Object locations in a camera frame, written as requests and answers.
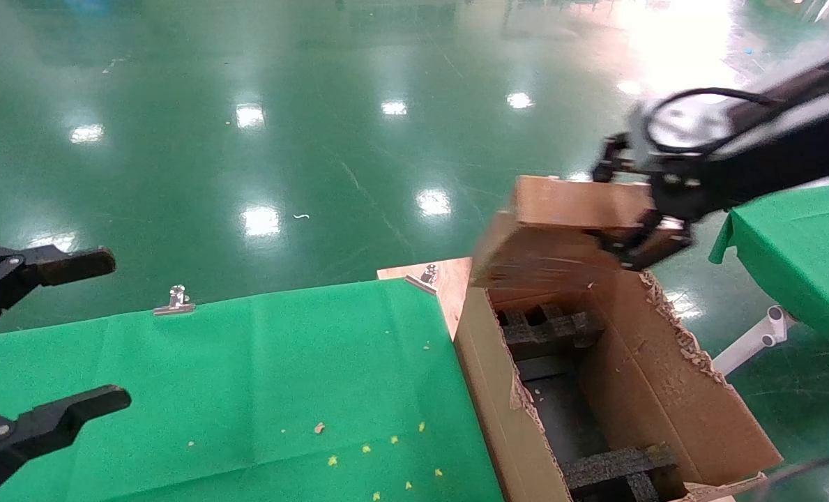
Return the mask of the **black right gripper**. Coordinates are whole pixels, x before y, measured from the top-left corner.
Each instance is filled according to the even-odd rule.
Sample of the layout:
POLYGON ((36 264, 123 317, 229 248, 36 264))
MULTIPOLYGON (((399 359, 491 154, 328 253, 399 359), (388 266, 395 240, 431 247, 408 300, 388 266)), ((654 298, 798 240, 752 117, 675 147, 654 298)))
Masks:
POLYGON ((591 181, 619 174, 651 180, 655 209, 618 233, 596 231, 599 247, 627 271, 642 271, 694 244, 692 223, 708 213, 829 177, 829 117, 813 121, 733 155, 671 157, 653 171, 643 131, 606 136, 591 181))

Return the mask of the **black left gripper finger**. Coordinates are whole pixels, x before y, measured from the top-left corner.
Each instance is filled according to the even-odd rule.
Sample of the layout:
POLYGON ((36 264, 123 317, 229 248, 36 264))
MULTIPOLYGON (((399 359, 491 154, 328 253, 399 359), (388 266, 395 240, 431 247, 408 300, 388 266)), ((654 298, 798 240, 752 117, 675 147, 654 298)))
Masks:
POLYGON ((105 247, 64 252, 55 245, 12 249, 0 247, 0 316, 34 289, 101 277, 116 270, 105 247))
POLYGON ((30 461, 69 448, 90 420, 131 403, 125 388, 105 385, 41 404, 14 420, 0 416, 0 486, 30 461))

